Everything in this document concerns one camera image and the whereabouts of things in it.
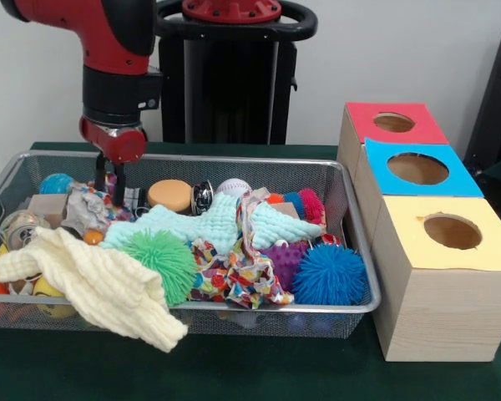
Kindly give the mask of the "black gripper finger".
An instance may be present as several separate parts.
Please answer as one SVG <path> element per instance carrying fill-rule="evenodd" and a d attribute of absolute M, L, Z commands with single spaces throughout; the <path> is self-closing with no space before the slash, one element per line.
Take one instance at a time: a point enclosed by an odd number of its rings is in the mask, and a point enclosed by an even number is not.
<path fill-rule="evenodd" d="M 105 179 L 106 179 L 105 163 L 106 163 L 106 158 L 104 154 L 99 154 L 95 162 L 94 189 L 100 192 L 105 192 Z"/>
<path fill-rule="evenodd" d="M 126 188 L 126 176 L 124 172 L 124 164 L 113 163 L 116 182 L 114 184 L 113 204 L 116 207 L 124 205 L 124 193 Z"/>

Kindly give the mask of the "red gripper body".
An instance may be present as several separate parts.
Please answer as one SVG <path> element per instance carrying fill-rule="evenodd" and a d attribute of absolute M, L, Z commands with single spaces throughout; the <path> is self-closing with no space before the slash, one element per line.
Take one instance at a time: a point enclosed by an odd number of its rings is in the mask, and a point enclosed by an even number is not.
<path fill-rule="evenodd" d="M 79 131 L 87 142 L 117 165 L 139 160 L 146 150 L 147 139 L 141 125 L 110 128 L 82 117 Z"/>

